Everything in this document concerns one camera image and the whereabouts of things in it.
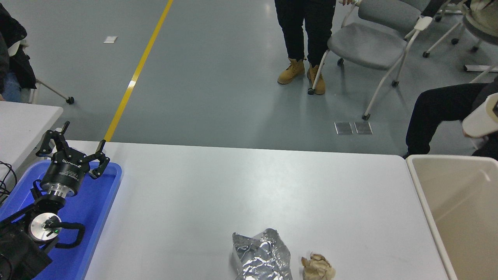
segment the yellow floor line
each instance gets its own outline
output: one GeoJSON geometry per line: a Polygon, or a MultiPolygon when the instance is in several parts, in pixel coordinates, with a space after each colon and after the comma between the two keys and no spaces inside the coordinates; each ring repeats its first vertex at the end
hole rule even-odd
{"type": "Polygon", "coordinates": [[[133,77],[131,78],[131,81],[128,84],[128,88],[126,89],[123,99],[121,99],[121,103],[118,106],[118,109],[116,110],[116,113],[114,114],[113,121],[111,122],[111,125],[109,125],[109,128],[107,129],[106,136],[104,139],[106,141],[111,141],[111,138],[113,137],[114,131],[116,130],[116,127],[118,126],[118,123],[120,122],[121,115],[123,115],[123,111],[126,108],[126,105],[128,103],[128,100],[131,96],[131,93],[133,89],[135,88],[136,81],[138,80],[138,77],[140,76],[140,73],[142,72],[143,65],[147,61],[147,57],[149,57],[150,50],[152,49],[152,46],[154,45],[154,42],[157,38],[157,35],[159,34],[159,31],[161,30],[162,24],[164,22],[164,19],[168,15],[169,8],[171,7],[171,4],[173,4],[173,0],[168,0],[168,4],[164,8],[164,11],[162,12],[161,18],[157,22],[157,25],[154,29],[154,32],[152,33],[152,36],[150,37],[149,43],[147,44],[147,47],[145,48],[145,51],[143,52],[142,58],[140,59],[140,62],[138,63],[138,66],[135,69],[135,73],[133,74],[133,77]]]}

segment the jeans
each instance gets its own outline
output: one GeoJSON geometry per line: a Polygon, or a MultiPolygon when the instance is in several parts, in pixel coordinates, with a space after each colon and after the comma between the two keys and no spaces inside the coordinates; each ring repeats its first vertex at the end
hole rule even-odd
{"type": "Polygon", "coordinates": [[[14,72],[10,71],[3,79],[2,96],[6,101],[21,102],[21,86],[14,72]]]}
{"type": "Polygon", "coordinates": [[[304,21],[308,34],[308,60],[313,67],[320,64],[332,35],[336,0],[275,0],[275,7],[288,57],[304,58],[304,21]]]}

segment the black pants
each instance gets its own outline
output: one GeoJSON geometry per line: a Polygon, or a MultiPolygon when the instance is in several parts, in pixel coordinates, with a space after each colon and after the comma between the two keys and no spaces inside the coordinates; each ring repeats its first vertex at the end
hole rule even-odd
{"type": "Polygon", "coordinates": [[[308,60],[312,66],[320,64],[332,34],[336,0],[275,0],[275,7],[289,58],[304,58],[304,20],[308,33],[308,60]]]}
{"type": "MultiPolygon", "coordinates": [[[[410,154],[427,154],[429,143],[442,121],[463,120],[472,112],[472,103],[487,84],[463,84],[428,90],[420,94],[406,133],[410,154]]],[[[489,141],[472,155],[488,156],[498,160],[498,140],[489,141]]]]}

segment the tan boot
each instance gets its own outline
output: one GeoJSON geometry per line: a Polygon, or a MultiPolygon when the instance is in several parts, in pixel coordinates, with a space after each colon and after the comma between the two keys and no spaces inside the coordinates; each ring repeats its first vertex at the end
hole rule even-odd
{"type": "Polygon", "coordinates": [[[281,85],[286,85],[292,82],[296,76],[304,74],[304,62],[302,59],[297,61],[289,58],[289,61],[289,67],[278,76],[277,82],[281,85]]]}
{"type": "MultiPolygon", "coordinates": [[[[315,67],[311,67],[308,69],[308,73],[306,76],[310,80],[310,87],[313,87],[313,83],[315,82],[316,73],[318,73],[318,65],[315,67]]],[[[325,94],[325,81],[323,80],[322,73],[320,73],[320,77],[318,77],[318,82],[315,88],[315,94],[322,95],[325,94]]]]}

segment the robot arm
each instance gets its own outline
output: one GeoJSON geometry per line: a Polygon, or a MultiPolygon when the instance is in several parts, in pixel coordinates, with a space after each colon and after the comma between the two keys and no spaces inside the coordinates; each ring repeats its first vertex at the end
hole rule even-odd
{"type": "Polygon", "coordinates": [[[83,239],[85,226],[63,222],[57,213],[66,204],[66,197],[78,194],[85,174],[92,179],[102,176],[110,159],[103,153],[105,140],[90,156],[69,147],[64,138],[68,126],[66,122],[61,132],[48,130],[43,136],[36,155],[51,158],[51,163],[44,177],[33,182],[34,202],[0,221],[0,280],[32,279],[52,262],[47,255],[50,250],[70,249],[83,239]],[[57,149],[53,154],[52,141],[57,149]],[[100,164],[90,170],[93,160],[100,164]],[[63,229],[78,230],[73,243],[58,242],[63,229]]]}

